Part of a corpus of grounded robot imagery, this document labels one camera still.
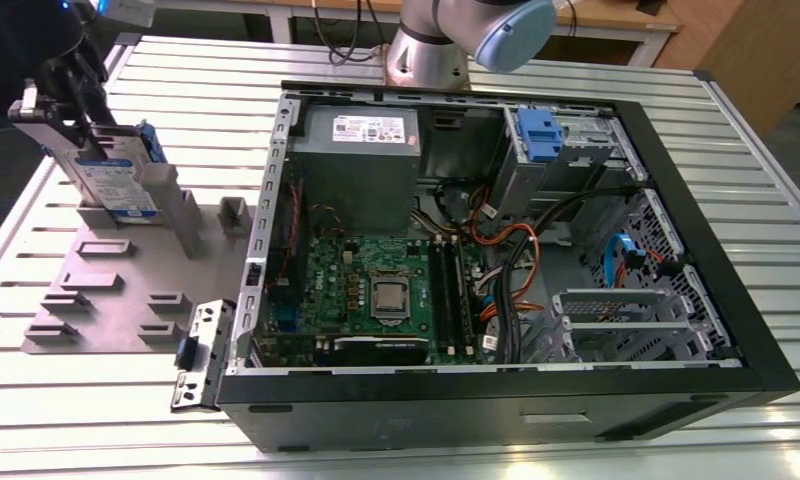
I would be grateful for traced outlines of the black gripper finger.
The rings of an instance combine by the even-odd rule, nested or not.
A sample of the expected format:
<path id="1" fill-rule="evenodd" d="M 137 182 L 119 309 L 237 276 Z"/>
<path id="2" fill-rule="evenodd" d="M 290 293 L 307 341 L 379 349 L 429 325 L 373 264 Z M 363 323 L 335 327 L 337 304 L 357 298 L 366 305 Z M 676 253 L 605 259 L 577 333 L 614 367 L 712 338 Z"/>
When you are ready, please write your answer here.
<path id="1" fill-rule="evenodd" d="M 48 150 L 79 148 L 75 120 L 62 112 L 59 104 L 38 93 L 31 78 L 23 80 L 22 95 L 8 107 L 11 124 Z"/>
<path id="2" fill-rule="evenodd" d="M 68 118 L 74 121 L 72 130 L 76 139 L 72 143 L 85 148 L 91 145 L 97 149 L 91 125 L 113 126 L 115 124 L 111 111 L 106 104 L 103 83 L 106 75 L 95 72 L 64 73 L 64 89 L 68 104 Z"/>

